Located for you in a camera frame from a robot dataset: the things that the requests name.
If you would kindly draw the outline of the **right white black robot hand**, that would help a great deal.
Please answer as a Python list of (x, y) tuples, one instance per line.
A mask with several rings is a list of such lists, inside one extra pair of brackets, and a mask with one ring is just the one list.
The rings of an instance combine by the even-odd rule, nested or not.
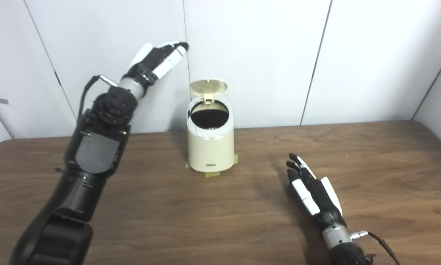
[(320, 231), (333, 225), (347, 227), (340, 207), (336, 206), (332, 196), (336, 196), (326, 177), (317, 179), (309, 166), (294, 153), (289, 153), (287, 175), (289, 183), (298, 194), (301, 202), (316, 222)]

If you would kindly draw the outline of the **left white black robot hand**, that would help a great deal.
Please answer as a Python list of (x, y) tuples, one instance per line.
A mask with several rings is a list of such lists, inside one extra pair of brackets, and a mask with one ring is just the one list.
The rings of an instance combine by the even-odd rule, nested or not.
[(121, 80), (131, 79), (141, 87), (148, 88), (168, 74), (188, 50), (187, 42), (169, 42), (160, 47), (147, 43), (136, 54)]

